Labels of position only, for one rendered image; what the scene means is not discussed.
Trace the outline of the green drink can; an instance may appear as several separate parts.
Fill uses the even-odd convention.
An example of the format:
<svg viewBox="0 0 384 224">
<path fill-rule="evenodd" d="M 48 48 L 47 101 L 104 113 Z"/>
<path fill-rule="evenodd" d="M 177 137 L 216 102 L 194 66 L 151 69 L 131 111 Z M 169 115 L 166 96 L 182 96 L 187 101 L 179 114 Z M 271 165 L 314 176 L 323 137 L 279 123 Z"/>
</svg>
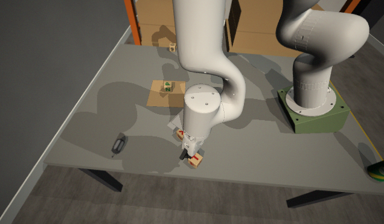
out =
<svg viewBox="0 0 384 224">
<path fill-rule="evenodd" d="M 384 160 L 367 167 L 368 174 L 379 182 L 384 182 Z"/>
</svg>

